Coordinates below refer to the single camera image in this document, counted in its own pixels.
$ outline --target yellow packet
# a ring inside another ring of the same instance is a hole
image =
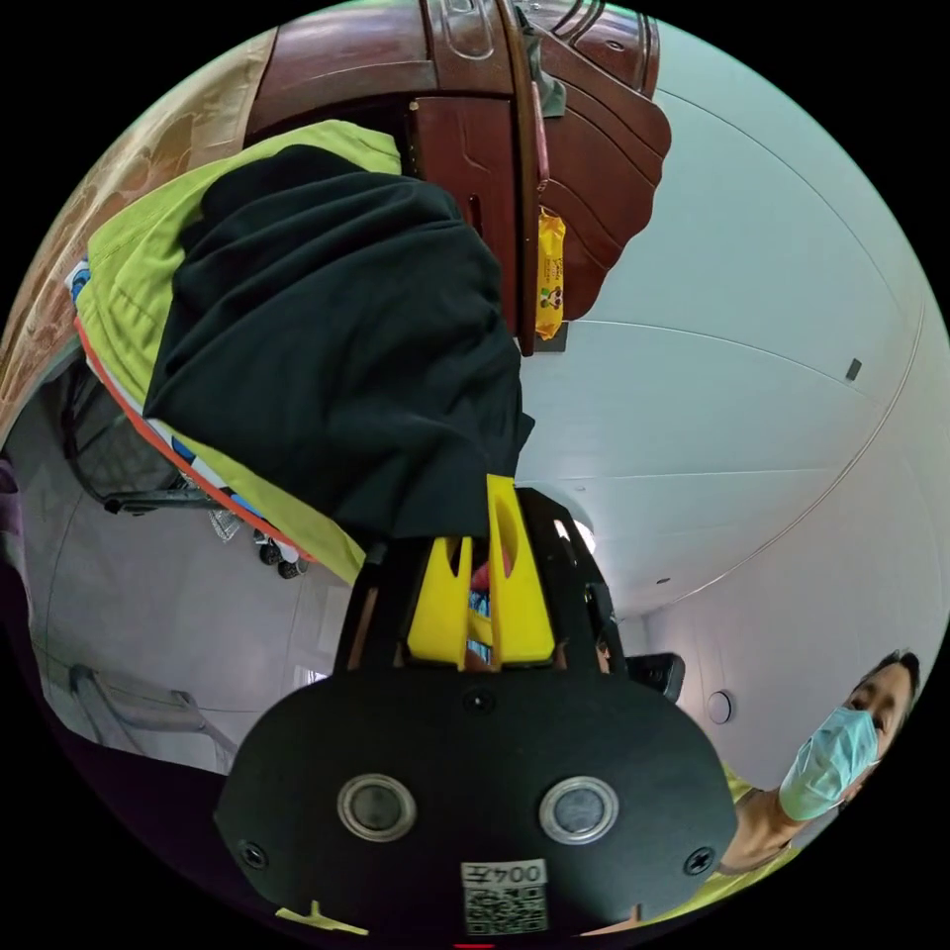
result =
[[[537,223],[537,308],[534,329],[551,339],[564,321],[564,235],[567,227],[557,215],[541,209]]]

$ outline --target screw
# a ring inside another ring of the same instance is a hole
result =
[[[462,707],[467,713],[487,715],[495,709],[495,694],[483,688],[470,690],[462,697]]]
[[[698,874],[705,871],[713,862],[713,850],[711,848],[700,848],[694,851],[687,859],[683,870],[691,877],[695,878]]]
[[[254,871],[263,871],[267,867],[267,855],[253,841],[240,841],[237,844],[237,850],[240,853],[241,860],[248,868],[252,868]]]

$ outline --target sticker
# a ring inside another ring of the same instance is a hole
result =
[[[538,933],[547,929],[543,859],[462,865],[469,936]]]

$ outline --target white ceiling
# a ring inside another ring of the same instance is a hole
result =
[[[620,616],[714,580],[831,486],[899,388],[925,286],[813,120],[713,47],[661,39],[653,219],[567,352],[522,366],[519,481],[579,500]]]

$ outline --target woman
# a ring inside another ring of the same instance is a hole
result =
[[[861,790],[906,722],[919,686],[916,655],[889,653],[801,747],[776,789],[753,788],[723,763],[738,827],[716,871],[692,900],[675,910],[641,921],[635,908],[630,920],[593,933],[627,930],[699,910],[788,864],[800,853],[792,847],[796,835],[833,808],[843,808]]]

